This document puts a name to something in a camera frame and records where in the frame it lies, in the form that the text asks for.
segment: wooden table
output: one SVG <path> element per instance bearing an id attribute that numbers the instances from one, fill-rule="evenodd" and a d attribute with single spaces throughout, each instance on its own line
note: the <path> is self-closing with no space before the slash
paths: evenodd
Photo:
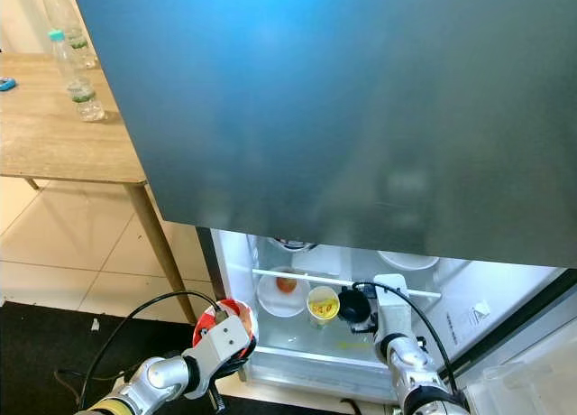
<path id="1" fill-rule="evenodd" d="M 144 188 L 146 176 L 102 70 L 86 70 L 108 118 L 79 120 L 74 103 L 50 56 L 0 54 L 0 75 L 13 77 L 16 88 L 0 92 L 0 176 L 116 183 L 125 187 L 170 286 L 184 283 L 169 243 Z M 187 319 L 196 321 L 190 301 L 179 296 Z"/>

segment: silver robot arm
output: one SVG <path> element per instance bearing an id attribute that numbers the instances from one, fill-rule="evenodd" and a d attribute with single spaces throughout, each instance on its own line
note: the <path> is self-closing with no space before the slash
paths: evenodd
<path id="1" fill-rule="evenodd" d="M 230 316 L 182 355 L 144 361 L 128 383 L 77 415 L 150 415 L 180 395 L 190 400 L 202 397 L 216 371 L 250 342 L 241 320 Z"/>
<path id="2" fill-rule="evenodd" d="M 402 275 L 377 275 L 374 282 L 398 288 L 408 296 Z M 374 349 L 391 371 L 403 415 L 468 415 L 437 374 L 433 358 L 418 345 L 411 327 L 410 306 L 394 293 L 375 289 L 378 328 Z"/>

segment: water bottle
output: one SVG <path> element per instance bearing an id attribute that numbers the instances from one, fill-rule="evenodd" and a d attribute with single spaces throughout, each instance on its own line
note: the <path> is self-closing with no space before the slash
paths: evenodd
<path id="1" fill-rule="evenodd" d="M 80 118 L 85 122 L 94 122 L 105 117 L 102 103 L 96 99 L 96 92 L 88 78 L 78 74 L 73 60 L 74 54 L 65 42 L 62 30 L 52 30 L 48 33 L 52 41 L 54 59 L 58 64 L 60 74 L 66 82 L 66 90 L 70 99 L 74 101 Z"/>
<path id="2" fill-rule="evenodd" d="M 73 61 L 78 68 L 94 68 L 96 57 L 88 48 L 88 40 L 82 32 L 80 20 L 69 0 L 42 0 L 48 21 L 54 29 L 61 29 L 74 53 Z"/>

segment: white floor tile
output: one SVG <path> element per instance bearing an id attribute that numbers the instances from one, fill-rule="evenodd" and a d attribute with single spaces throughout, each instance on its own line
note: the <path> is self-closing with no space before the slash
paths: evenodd
<path id="1" fill-rule="evenodd" d="M 0 257 L 97 271 L 132 214 L 121 186 L 52 181 L 2 234 Z"/>
<path id="2" fill-rule="evenodd" d="M 0 262 L 2 298 L 57 309 L 77 309 L 98 272 Z"/>
<path id="3" fill-rule="evenodd" d="M 214 297 L 210 282 L 185 281 L 185 286 L 189 290 L 202 291 L 211 298 Z M 80 310 L 126 316 L 143 302 L 169 291 L 171 291 L 169 282 L 163 277 L 100 272 L 80 305 Z M 197 315 L 200 315 L 206 308 L 203 300 L 191 298 L 191 303 Z M 184 313 L 176 298 L 163 300 L 150 306 L 141 312 L 138 318 L 186 323 Z"/>
<path id="4" fill-rule="evenodd" d="M 36 180 L 36 183 L 43 188 L 48 181 Z M 0 177 L 0 235 L 39 193 L 24 179 Z"/>
<path id="5" fill-rule="evenodd" d="M 161 221 L 170 249 L 185 280 L 210 281 L 194 226 Z M 106 261 L 104 272 L 164 276 L 141 222 L 135 215 Z"/>

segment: paper cup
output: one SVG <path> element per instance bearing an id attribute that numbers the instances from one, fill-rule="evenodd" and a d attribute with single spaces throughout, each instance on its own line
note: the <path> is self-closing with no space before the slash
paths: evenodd
<path id="1" fill-rule="evenodd" d="M 308 293 L 308 316 L 314 327 L 323 327 L 336 318 L 340 306 L 338 295 L 328 286 L 315 287 Z"/>

